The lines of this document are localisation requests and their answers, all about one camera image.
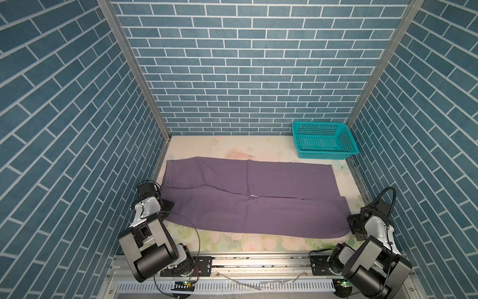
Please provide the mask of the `purple trousers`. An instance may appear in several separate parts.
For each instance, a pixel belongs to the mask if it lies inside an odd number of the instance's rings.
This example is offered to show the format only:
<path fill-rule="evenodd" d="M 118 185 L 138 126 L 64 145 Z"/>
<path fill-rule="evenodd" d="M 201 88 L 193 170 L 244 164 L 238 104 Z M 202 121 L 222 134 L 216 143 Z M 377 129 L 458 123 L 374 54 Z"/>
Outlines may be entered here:
<path fill-rule="evenodd" d="M 335 239 L 349 205 L 331 166 L 195 157 L 168 161 L 162 197 L 172 223 L 239 234 Z"/>

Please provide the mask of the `teal plastic basket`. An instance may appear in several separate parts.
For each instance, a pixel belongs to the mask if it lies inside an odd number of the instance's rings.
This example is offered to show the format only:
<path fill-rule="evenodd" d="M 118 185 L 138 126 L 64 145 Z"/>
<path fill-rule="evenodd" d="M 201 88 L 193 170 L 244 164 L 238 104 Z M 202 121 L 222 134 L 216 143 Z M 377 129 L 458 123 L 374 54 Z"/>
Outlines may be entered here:
<path fill-rule="evenodd" d="M 293 122 L 292 133 L 298 158 L 343 160 L 359 154 L 344 123 Z"/>

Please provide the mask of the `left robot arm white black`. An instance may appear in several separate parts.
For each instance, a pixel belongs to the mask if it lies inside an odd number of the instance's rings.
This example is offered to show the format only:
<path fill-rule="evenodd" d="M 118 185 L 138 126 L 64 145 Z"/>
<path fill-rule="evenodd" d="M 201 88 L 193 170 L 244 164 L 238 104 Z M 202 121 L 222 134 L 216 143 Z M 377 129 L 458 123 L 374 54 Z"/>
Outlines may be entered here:
<path fill-rule="evenodd" d="M 140 283 L 162 271 L 179 276 L 194 271 L 195 261 L 189 249 L 174 242 L 164 224 L 173 205 L 153 196 L 140 199 L 133 204 L 133 222 L 118 235 L 123 255 Z"/>

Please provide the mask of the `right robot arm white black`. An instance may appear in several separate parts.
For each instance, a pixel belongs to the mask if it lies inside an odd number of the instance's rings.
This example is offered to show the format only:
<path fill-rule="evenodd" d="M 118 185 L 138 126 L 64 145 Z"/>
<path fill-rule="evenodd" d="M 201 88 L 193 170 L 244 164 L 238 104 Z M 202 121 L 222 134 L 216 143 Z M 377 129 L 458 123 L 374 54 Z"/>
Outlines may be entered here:
<path fill-rule="evenodd" d="M 330 270 L 348 280 L 368 299 L 392 299 L 412 272 L 412 264 L 394 242 L 394 227 L 388 217 L 371 207 L 351 215 L 354 234 L 364 232 L 366 239 L 354 250 L 337 244 L 327 259 Z"/>

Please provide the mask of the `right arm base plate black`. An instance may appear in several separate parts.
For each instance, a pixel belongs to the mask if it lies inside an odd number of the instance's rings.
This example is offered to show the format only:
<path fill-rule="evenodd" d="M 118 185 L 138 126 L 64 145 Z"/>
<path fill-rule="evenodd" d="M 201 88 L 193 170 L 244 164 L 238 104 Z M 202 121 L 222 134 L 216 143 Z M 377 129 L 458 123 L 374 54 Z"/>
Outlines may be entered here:
<path fill-rule="evenodd" d="M 313 276 L 335 276 L 335 273 L 330 269 L 328 259 L 328 255 L 312 255 L 310 257 Z"/>

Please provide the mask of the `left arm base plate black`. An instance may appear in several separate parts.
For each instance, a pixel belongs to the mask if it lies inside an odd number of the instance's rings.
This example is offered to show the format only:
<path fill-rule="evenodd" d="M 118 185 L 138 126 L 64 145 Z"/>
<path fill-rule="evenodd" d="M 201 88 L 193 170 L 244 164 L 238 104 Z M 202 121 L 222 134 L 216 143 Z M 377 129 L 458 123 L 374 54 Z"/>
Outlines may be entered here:
<path fill-rule="evenodd" d="M 187 258 L 179 265 L 167 267 L 160 272 L 160 277 L 210 277 L 212 273 L 211 256 L 199 256 L 197 260 Z"/>

